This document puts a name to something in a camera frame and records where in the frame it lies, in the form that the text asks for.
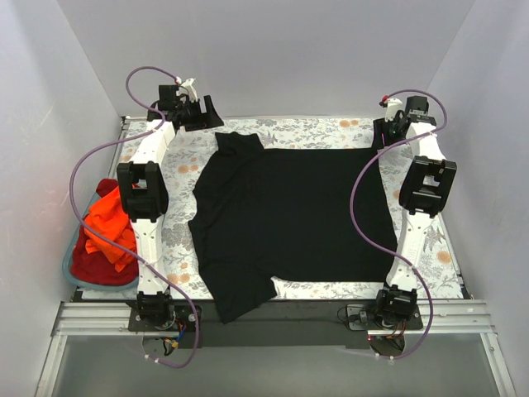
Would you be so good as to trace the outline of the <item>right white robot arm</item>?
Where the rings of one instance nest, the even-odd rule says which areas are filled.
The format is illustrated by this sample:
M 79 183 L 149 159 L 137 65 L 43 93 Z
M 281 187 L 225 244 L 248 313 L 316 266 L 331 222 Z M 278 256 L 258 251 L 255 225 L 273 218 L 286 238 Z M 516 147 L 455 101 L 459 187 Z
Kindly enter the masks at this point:
M 418 316 L 417 288 L 421 281 L 416 268 L 427 234 L 446 206 L 457 165 L 441 151 L 437 140 L 441 128 L 429 115 L 426 95 L 417 93 L 404 102 L 384 96 L 379 105 L 385 115 L 374 120 L 372 147 L 385 149 L 404 142 L 412 150 L 412 163 L 398 196 L 403 217 L 397 255 L 374 307 L 375 322 L 390 329 Z

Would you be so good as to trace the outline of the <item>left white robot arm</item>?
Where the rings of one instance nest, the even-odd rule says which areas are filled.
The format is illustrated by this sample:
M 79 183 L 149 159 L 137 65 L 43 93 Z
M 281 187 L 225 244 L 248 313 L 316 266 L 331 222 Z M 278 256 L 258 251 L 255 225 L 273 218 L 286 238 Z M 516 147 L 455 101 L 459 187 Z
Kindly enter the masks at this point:
M 122 210 L 128 215 L 136 239 L 139 275 L 136 294 L 138 318 L 155 329 L 170 329 L 176 312 L 164 274 L 162 227 L 169 208 L 169 193 L 162 175 L 162 162 L 178 132 L 221 127 L 209 95 L 200 99 L 195 79 L 160 85 L 159 99 L 147 114 L 150 134 L 141 139 L 134 155 L 117 166 Z

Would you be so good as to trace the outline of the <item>black t shirt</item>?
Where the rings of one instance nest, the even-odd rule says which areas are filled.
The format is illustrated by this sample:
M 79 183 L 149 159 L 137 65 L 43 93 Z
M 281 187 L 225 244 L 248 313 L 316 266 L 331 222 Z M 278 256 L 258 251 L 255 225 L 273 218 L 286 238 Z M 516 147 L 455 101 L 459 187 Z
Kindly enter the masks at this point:
M 274 278 L 385 280 L 397 238 L 373 149 L 266 149 L 235 132 L 216 140 L 188 225 L 224 323 L 272 299 Z

